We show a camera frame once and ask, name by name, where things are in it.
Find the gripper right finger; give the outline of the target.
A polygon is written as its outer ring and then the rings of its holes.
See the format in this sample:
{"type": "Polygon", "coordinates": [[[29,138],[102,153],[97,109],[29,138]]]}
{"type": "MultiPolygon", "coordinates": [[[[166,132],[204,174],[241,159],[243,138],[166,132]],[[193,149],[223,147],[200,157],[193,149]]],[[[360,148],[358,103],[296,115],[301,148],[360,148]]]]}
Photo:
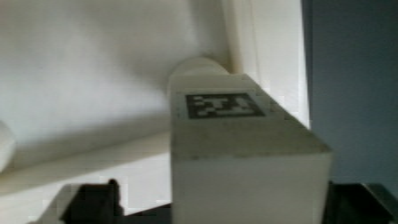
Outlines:
{"type": "Polygon", "coordinates": [[[381,184],[328,184],[324,224],[398,224],[398,198],[381,184]]]}

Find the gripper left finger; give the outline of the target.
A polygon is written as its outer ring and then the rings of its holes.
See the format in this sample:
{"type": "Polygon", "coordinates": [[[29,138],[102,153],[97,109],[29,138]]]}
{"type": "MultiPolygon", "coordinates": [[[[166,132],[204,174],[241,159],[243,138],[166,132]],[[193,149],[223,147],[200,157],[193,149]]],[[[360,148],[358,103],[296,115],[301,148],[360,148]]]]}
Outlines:
{"type": "Polygon", "coordinates": [[[101,184],[67,184],[40,217],[28,224],[172,224],[170,205],[125,215],[113,179],[101,184]]]}

